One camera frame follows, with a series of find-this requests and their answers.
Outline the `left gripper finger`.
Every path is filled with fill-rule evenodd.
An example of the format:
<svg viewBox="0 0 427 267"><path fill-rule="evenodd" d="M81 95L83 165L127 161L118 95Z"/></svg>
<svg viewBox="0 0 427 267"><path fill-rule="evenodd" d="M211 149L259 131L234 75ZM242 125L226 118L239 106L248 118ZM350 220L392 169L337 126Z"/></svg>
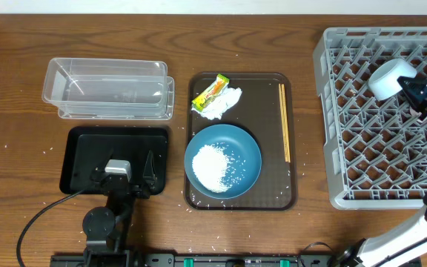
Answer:
<svg viewBox="0 0 427 267"><path fill-rule="evenodd" d="M113 157L113 149L111 149L103 158L102 161L96 164L94 171L96 173L104 173L105 167Z"/></svg>
<svg viewBox="0 0 427 267"><path fill-rule="evenodd" d="M155 189L157 187L158 178L155 171L152 151L148 152L142 178L147 183L150 189Z"/></svg>

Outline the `light blue bowl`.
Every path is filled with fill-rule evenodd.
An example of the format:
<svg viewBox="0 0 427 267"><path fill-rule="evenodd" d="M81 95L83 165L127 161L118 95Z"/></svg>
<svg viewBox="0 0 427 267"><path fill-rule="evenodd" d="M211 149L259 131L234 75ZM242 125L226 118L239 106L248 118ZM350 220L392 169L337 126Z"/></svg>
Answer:
<svg viewBox="0 0 427 267"><path fill-rule="evenodd" d="M368 79L368 87L378 101L386 100L402 90L398 79L414 78L417 70L404 59L392 59L376 69Z"/></svg>

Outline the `wooden chopstick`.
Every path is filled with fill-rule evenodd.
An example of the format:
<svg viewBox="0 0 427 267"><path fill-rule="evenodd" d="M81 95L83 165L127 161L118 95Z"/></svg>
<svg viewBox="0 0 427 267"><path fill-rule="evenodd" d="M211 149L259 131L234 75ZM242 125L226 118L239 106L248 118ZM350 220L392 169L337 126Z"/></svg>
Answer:
<svg viewBox="0 0 427 267"><path fill-rule="evenodd" d="M283 141L285 146L285 161L291 161L291 150L289 142L289 131L288 131L288 115L285 100L285 85L279 85L279 93L281 97L281 111L282 111L282 126L283 126Z"/></svg>
<svg viewBox="0 0 427 267"><path fill-rule="evenodd" d="M279 108L280 108L280 117L281 117L281 126L282 126L282 139L283 147L285 154L285 161L290 162L290 152L289 152L289 141L288 141L288 123L287 123L287 114L285 111L285 99L284 99L284 84L278 84L279 91Z"/></svg>

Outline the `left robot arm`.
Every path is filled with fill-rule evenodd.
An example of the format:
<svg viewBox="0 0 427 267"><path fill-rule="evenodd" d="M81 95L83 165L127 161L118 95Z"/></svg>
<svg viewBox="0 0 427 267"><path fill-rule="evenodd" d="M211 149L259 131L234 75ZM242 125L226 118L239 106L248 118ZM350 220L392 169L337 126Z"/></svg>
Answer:
<svg viewBox="0 0 427 267"><path fill-rule="evenodd" d="M82 228L86 234L83 266L143 266L143 256L126 246L135 199L147 199L159 184L153 152L149 151L139 180L132 175L129 161L109 154L91 172L90 180L107 197L106 205L91 209Z"/></svg>

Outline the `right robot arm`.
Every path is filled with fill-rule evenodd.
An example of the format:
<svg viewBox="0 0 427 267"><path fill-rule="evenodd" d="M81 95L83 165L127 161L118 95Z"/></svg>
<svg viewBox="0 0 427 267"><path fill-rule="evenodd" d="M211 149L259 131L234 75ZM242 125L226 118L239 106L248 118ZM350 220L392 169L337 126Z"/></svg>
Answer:
<svg viewBox="0 0 427 267"><path fill-rule="evenodd" d="M420 119L427 118L427 79L416 77L409 64L382 66L372 88L402 91ZM422 207L410 219L378 237L360 240L356 245L329 260L329 266L401 266L427 253L427 193Z"/></svg>

